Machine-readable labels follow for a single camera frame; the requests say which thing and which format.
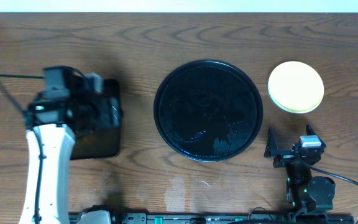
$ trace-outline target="wood grain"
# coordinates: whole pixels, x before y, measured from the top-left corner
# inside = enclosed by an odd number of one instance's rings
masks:
[[[254,143],[224,162],[177,154],[160,137],[152,114],[162,80],[178,66],[206,58],[245,71],[264,103]],[[270,101],[269,74],[288,60],[311,65],[323,79],[324,100],[311,113],[290,114]],[[358,14],[0,13],[0,73],[40,75],[51,65],[117,78],[122,88],[121,153],[71,162],[71,211],[100,203],[149,212],[285,208],[285,171],[263,158],[269,126],[280,145],[290,147],[310,123],[328,145],[317,166],[358,181]],[[24,106],[43,89],[37,80],[6,85]],[[19,221],[27,160],[22,119],[0,92],[0,223]],[[358,188],[335,181],[333,213],[358,219]]]

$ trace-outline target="wire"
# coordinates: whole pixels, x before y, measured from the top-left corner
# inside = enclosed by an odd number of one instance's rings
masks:
[[[43,79],[43,77],[32,76],[32,75],[6,75],[0,74],[0,78],[31,78],[31,79]],[[25,117],[25,110],[22,109],[21,105],[16,101],[16,99],[8,92],[5,86],[2,84],[0,79],[0,90],[4,93],[5,97],[13,104],[18,112]]]
[[[302,159],[302,157],[300,156],[299,152],[296,153],[296,156],[298,157],[298,159],[300,160],[300,162],[301,162],[304,166],[308,167],[309,169],[312,169],[312,170],[314,170],[314,171],[320,172],[320,173],[322,173],[322,174],[326,174],[326,175],[330,175],[330,176],[339,178],[339,179],[341,179],[341,180],[348,181],[349,183],[352,183],[352,184],[358,186],[358,182],[356,182],[356,181],[354,181],[354,180],[351,180],[351,179],[349,179],[349,178],[343,177],[343,176],[341,176],[341,175],[333,174],[333,173],[331,173],[331,172],[327,172],[327,171],[324,171],[324,170],[315,168],[315,167],[313,167],[313,166],[307,164],[307,163]]]
[[[275,221],[275,220],[241,220],[236,222],[231,222],[228,224],[293,224],[292,222],[285,221]]]
[[[82,73],[78,68],[73,68],[73,71],[78,73],[84,79],[84,82],[86,83],[86,88],[88,89],[88,91],[90,91],[91,90],[91,83],[88,80],[88,78],[84,75],[84,73]]]
[[[0,78],[31,78],[31,79],[44,79],[43,77],[39,76],[31,76],[31,75],[6,75],[6,74],[0,74]],[[13,104],[13,106],[16,108],[18,112],[20,112],[25,118],[26,112],[22,109],[20,104],[16,101],[16,99],[9,93],[9,91],[5,88],[5,86],[2,84],[0,79],[0,90],[5,94],[5,97]],[[34,202],[34,216],[33,221],[35,224],[39,224],[41,220],[41,216],[39,213],[39,205],[40,205],[40,189],[41,189],[41,179],[42,179],[42,166],[44,164],[44,151],[42,149],[43,145],[41,143],[41,139],[38,137],[37,133],[32,128],[31,131],[34,132],[35,138],[38,143],[40,155],[38,157],[40,164],[38,169],[38,177],[37,177],[37,186],[35,190],[35,202]]]
[[[248,214],[248,220],[251,220],[251,215],[252,215],[252,213],[254,212],[254,210],[256,210],[256,209],[263,209],[263,210],[265,210],[265,212],[268,212],[264,207],[255,207],[254,209],[252,209],[252,210],[249,212],[249,214]],[[274,220],[274,218],[273,218],[270,214],[268,214],[268,216],[270,217],[271,220]]]
[[[38,137],[38,135],[34,129],[31,129],[31,131],[34,132],[34,135],[35,135],[35,138],[37,139],[38,147],[40,150],[40,155],[38,156],[40,164],[39,164],[39,169],[38,169],[37,186],[35,189],[34,216],[33,216],[33,220],[34,220],[35,224],[39,224],[40,220],[41,220],[39,207],[40,207],[40,191],[41,191],[41,180],[42,180],[42,165],[44,164],[45,156],[44,156],[44,150],[43,150],[44,145],[42,144],[41,139]]]

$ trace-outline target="black plastic plate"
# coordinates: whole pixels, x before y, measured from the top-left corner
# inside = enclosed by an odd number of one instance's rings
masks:
[[[174,70],[154,101],[161,137],[197,161],[221,161],[244,151],[256,138],[262,117],[262,100],[252,80],[235,66],[214,60]]]

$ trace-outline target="green connector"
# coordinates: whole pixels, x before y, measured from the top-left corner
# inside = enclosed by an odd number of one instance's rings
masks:
[[[162,224],[163,219],[162,217],[155,217],[154,218],[154,224]]]
[[[40,106],[40,105],[35,106],[35,110],[43,110],[43,109],[44,109],[44,106]]]

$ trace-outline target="yellow lid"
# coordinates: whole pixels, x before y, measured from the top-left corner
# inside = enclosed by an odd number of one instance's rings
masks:
[[[267,88],[274,103],[292,113],[314,110],[324,96],[321,77],[316,70],[302,62],[284,62],[274,68]]]

